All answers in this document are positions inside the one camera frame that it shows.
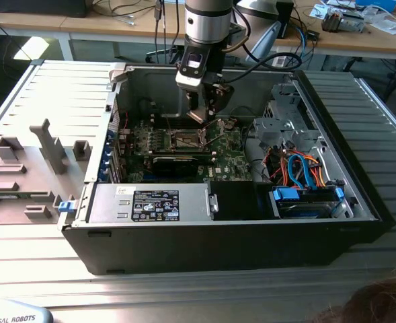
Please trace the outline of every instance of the hair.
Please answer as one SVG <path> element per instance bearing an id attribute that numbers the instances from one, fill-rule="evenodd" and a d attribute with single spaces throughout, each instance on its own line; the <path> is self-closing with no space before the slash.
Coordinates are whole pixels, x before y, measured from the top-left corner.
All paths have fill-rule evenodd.
<path id="1" fill-rule="evenodd" d="M 344 305 L 320 313 L 313 323 L 396 323 L 396 278 L 357 290 Z"/>

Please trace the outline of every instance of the sticker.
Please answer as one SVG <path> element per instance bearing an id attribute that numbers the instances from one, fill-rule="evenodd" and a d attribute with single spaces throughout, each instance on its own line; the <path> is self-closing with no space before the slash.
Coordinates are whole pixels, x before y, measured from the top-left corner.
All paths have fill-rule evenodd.
<path id="1" fill-rule="evenodd" d="M 179 200 L 178 191 L 177 190 L 134 191 L 132 220 L 135 222 L 179 221 L 180 200 Z"/>
<path id="2" fill-rule="evenodd" d="M 117 186 L 116 195 L 132 195 L 135 190 L 135 186 Z"/>

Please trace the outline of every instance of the blue clip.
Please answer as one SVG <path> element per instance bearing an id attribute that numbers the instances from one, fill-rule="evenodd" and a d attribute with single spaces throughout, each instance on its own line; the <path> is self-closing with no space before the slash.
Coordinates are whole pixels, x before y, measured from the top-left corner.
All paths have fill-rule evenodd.
<path id="1" fill-rule="evenodd" d="M 295 188 L 283 187 L 276 188 L 274 191 L 274 199 L 279 200 L 299 200 L 299 193 Z"/>
<path id="2" fill-rule="evenodd" d="M 343 192 L 342 188 L 340 188 L 340 187 L 337 187 L 335 189 L 335 193 L 337 193 L 339 200 L 342 200 L 345 197 L 344 192 Z"/>
<path id="3" fill-rule="evenodd" d="M 67 213 L 73 213 L 75 212 L 74 210 L 74 203 L 71 201 L 63 201 L 58 205 L 58 211 L 59 212 L 67 212 Z"/>

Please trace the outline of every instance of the warning label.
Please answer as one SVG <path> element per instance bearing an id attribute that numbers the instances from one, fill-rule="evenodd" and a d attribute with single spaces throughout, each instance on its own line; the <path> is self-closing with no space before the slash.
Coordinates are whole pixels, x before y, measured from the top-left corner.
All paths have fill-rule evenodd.
<path id="1" fill-rule="evenodd" d="M 136 190 L 133 194 L 132 220 L 179 221 L 179 201 L 177 190 Z"/>

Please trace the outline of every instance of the motherboard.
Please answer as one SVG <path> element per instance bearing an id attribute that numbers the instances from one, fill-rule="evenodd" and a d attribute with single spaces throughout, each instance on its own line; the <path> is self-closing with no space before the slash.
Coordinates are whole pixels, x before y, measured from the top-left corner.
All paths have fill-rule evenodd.
<path id="1" fill-rule="evenodd" d="M 216 119 L 199 129 L 168 119 L 142 120 L 127 139 L 125 182 L 251 180 L 243 130 L 235 119 Z"/>

